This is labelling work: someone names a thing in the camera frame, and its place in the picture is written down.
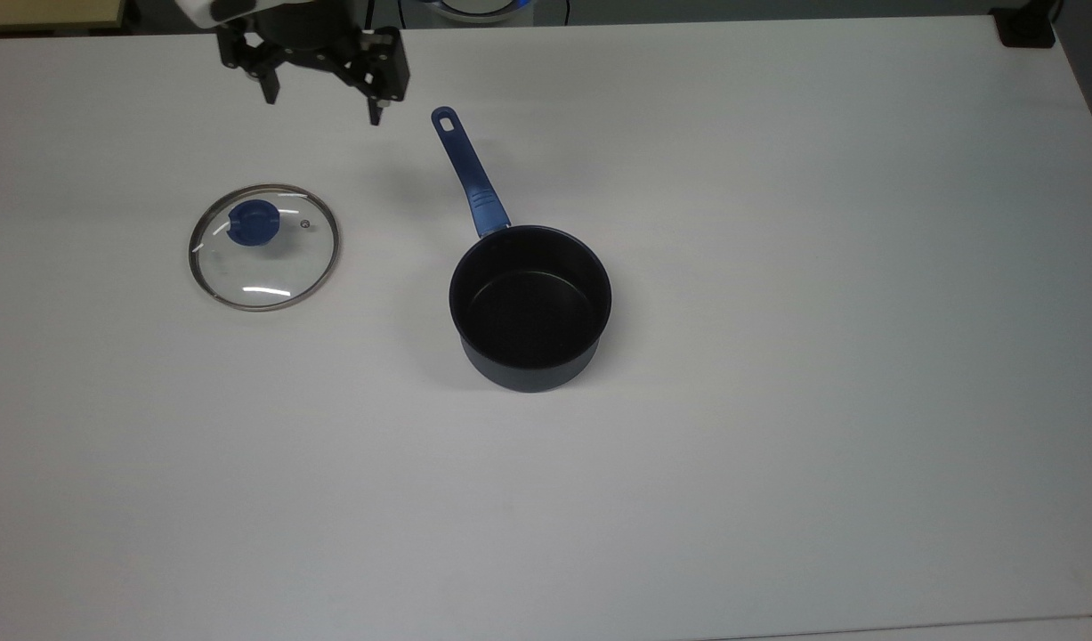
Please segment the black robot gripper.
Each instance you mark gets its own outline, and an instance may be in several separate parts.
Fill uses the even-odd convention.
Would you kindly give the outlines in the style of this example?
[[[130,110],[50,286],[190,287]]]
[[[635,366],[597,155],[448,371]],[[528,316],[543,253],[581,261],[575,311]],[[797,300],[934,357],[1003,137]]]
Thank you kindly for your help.
[[[281,66],[339,78],[367,99],[379,126],[390,100],[406,98],[410,69],[395,26],[364,29],[346,1],[219,1],[217,52],[222,66],[240,69],[261,87],[265,104],[278,99]]]

